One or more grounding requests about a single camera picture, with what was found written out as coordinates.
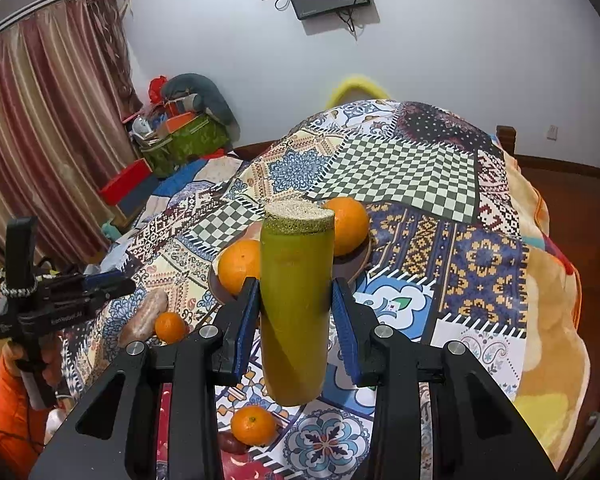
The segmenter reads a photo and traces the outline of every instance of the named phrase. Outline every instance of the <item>wooden floor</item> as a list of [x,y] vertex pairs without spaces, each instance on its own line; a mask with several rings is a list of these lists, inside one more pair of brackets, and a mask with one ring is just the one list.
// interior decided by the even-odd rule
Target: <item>wooden floor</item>
[[522,168],[549,208],[550,237],[576,266],[582,280],[578,332],[591,362],[589,389],[571,447],[561,468],[566,473],[582,446],[589,413],[600,406],[600,179],[573,173]]

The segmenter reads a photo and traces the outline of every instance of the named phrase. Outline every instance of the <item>small orange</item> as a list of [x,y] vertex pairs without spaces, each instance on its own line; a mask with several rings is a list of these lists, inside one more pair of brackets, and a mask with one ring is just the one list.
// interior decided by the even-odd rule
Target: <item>small orange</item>
[[155,320],[155,335],[167,344],[177,343],[187,335],[187,324],[175,312],[163,312]]
[[335,214],[334,256],[344,256],[365,241],[369,232],[369,215],[365,207],[349,196],[332,198],[324,204]]
[[238,240],[224,250],[218,262],[218,279],[234,296],[248,276],[260,279],[259,240]]
[[276,419],[260,406],[243,406],[231,418],[231,432],[248,446],[266,446],[276,436]]

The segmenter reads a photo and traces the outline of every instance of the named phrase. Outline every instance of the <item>bed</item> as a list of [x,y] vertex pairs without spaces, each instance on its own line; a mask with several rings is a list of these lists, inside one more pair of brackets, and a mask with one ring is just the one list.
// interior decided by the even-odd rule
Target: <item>bed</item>
[[[211,322],[218,307],[207,283],[211,262],[261,218],[263,204],[347,195],[371,218],[372,252],[354,284],[356,300],[421,344],[463,341],[560,466],[589,381],[576,332],[580,281],[548,236],[542,197],[495,136],[432,105],[367,100],[318,113],[248,165],[233,165],[231,178],[193,186],[146,219],[124,261],[136,292],[67,332],[63,371],[74,397],[114,358],[120,329],[149,290],[164,288],[170,310],[191,326]],[[258,404],[276,417],[278,437],[244,456],[223,453],[226,478],[350,478],[368,451],[375,392],[351,384],[338,350],[332,326],[321,396],[282,408],[267,397],[256,334],[242,384],[216,391],[218,427]],[[168,396],[166,388],[166,410]],[[432,478],[425,383],[420,402],[425,479]],[[312,447],[307,435],[326,437],[334,424],[343,431]],[[158,437],[159,478],[165,442]]]

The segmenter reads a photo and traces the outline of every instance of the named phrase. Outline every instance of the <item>green cylindrical vegetable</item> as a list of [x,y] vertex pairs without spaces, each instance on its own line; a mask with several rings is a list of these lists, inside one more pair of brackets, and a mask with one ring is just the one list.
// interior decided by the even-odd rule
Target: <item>green cylindrical vegetable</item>
[[327,365],[333,211],[288,200],[265,207],[260,234],[262,363],[281,406],[317,397]]

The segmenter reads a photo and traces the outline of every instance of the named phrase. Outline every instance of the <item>hand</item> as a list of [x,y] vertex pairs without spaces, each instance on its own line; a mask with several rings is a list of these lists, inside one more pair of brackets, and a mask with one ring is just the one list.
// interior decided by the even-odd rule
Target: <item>hand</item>
[[[62,372],[60,370],[62,363],[61,348],[62,343],[60,338],[52,335],[46,338],[40,349],[42,360],[46,363],[46,368],[42,370],[42,377],[53,388],[58,386],[60,379],[62,379]],[[20,377],[20,369],[17,367],[16,361],[27,358],[25,349],[13,341],[7,341],[2,347],[2,358],[4,359],[4,367],[8,373],[13,377]]]

